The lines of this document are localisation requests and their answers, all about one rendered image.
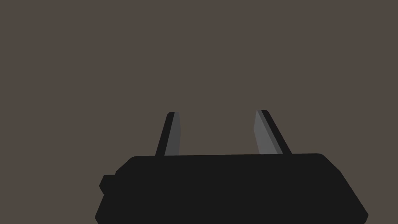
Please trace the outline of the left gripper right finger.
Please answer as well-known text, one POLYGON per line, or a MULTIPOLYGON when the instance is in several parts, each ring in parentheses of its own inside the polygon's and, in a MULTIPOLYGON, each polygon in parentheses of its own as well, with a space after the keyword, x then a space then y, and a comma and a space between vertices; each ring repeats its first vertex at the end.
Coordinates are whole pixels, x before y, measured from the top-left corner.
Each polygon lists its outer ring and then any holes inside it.
POLYGON ((256 111, 253 129, 259 154, 292 154, 267 110, 256 111))

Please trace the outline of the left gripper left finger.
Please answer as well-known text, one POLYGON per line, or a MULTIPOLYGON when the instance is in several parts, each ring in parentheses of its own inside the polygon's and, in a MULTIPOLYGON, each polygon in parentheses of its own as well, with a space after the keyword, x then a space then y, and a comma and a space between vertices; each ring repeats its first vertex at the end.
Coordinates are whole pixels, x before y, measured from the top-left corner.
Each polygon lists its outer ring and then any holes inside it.
POLYGON ((180 154, 181 123, 179 112, 166 116, 155 156, 178 156, 180 154))

